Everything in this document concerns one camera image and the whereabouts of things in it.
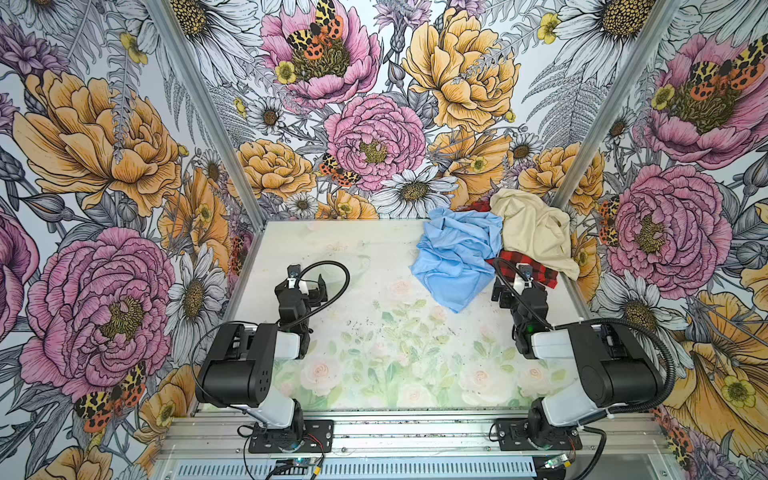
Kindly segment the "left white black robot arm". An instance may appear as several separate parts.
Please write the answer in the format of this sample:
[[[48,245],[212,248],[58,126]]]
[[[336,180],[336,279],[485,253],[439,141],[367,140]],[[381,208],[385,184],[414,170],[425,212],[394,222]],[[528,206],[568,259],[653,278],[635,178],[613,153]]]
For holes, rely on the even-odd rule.
[[[299,323],[328,301],[326,282],[302,278],[298,265],[275,287],[279,318],[274,323],[227,323],[216,335],[196,377],[196,398],[233,408],[254,420],[251,452],[295,452],[309,438],[300,402],[272,385],[275,364],[301,360],[312,330]]]

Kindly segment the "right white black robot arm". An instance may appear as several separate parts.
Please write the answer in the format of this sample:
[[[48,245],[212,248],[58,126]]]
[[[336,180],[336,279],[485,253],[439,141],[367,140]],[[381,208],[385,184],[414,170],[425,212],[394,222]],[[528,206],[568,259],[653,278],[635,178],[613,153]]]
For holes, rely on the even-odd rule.
[[[501,449],[578,449],[579,433],[589,424],[646,412],[672,393],[672,352],[650,328],[615,318],[554,326],[544,286],[501,257],[491,265],[492,298],[512,315],[518,353],[528,360],[569,360],[577,374],[561,391],[534,400],[525,417],[495,421],[489,436]]]

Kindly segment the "red black plaid cloth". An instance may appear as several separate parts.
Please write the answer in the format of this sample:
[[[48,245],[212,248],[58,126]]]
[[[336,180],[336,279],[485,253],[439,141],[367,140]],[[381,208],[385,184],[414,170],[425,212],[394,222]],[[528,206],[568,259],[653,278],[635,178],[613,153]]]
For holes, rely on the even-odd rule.
[[[511,264],[514,264],[518,270],[523,272],[534,283],[550,289],[554,289],[557,286],[558,272],[544,266],[531,257],[509,250],[501,250],[499,257],[505,260],[501,270],[509,281],[513,281],[517,275],[516,271],[511,267]]]

